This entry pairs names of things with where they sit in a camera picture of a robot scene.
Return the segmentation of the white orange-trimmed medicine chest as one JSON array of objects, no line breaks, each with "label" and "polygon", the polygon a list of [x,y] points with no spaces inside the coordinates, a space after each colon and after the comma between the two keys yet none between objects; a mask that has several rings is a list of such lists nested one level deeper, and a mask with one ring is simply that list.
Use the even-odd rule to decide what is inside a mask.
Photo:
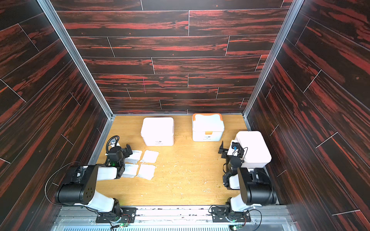
[{"label": "white orange-trimmed medicine chest", "polygon": [[193,114],[193,141],[220,141],[225,130],[222,115],[219,113]]}]

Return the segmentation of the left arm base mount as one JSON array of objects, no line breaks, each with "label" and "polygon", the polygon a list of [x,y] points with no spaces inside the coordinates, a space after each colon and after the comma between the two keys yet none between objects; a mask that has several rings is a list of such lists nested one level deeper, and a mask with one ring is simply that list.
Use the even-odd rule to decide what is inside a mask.
[{"label": "left arm base mount", "polygon": [[120,207],[115,212],[99,212],[95,220],[98,224],[122,224],[122,223],[134,223],[136,218],[137,208],[135,207]]}]

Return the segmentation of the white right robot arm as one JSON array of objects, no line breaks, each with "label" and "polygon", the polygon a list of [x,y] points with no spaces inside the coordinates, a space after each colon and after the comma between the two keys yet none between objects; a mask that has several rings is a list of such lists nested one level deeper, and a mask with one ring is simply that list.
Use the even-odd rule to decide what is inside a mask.
[{"label": "white right robot arm", "polygon": [[229,149],[220,145],[218,153],[225,159],[223,185],[240,194],[230,197],[225,203],[227,217],[242,215],[253,207],[272,205],[277,202],[273,184],[263,168],[242,167],[248,148],[232,142]]}]

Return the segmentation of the white gauze packet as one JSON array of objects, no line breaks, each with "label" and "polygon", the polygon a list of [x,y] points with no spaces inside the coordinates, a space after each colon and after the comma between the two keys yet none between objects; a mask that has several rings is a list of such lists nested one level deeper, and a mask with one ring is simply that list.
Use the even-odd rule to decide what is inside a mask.
[{"label": "white gauze packet", "polygon": [[125,170],[122,174],[122,178],[134,178],[137,175],[139,165],[137,164],[125,164]]},{"label": "white gauze packet", "polygon": [[154,165],[141,164],[137,176],[146,180],[152,180],[155,169],[156,167]]},{"label": "white gauze packet", "polygon": [[159,156],[159,152],[146,150],[140,162],[141,163],[155,163],[158,156]]},{"label": "white gauze packet", "polygon": [[125,163],[136,164],[141,159],[142,151],[133,150],[133,154],[125,159]]}]

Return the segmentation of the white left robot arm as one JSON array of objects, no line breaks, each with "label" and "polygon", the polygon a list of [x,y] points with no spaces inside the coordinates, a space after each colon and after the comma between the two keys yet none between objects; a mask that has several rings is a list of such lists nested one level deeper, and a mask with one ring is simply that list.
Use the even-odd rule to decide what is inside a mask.
[{"label": "white left robot arm", "polygon": [[107,151],[107,159],[103,165],[72,167],[56,193],[56,202],[65,206],[82,205],[101,215],[107,214],[118,219],[122,216],[118,199],[99,193],[96,183],[120,179],[125,171],[124,161],[132,154],[128,144],[125,148],[114,146]]}]

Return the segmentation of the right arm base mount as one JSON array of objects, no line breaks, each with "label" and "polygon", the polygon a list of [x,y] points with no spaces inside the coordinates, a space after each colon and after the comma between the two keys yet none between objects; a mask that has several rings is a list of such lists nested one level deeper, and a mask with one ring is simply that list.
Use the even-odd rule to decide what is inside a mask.
[{"label": "right arm base mount", "polygon": [[208,212],[213,222],[251,222],[249,212],[235,212],[226,206],[212,205]]}]

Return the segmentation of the pink medicine chest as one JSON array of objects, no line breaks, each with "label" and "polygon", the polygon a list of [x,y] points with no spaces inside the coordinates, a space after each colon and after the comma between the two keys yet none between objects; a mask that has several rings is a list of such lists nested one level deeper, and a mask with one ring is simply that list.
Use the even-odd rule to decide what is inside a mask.
[{"label": "pink medicine chest", "polygon": [[146,146],[173,146],[174,119],[172,117],[146,117],[141,136]]}]

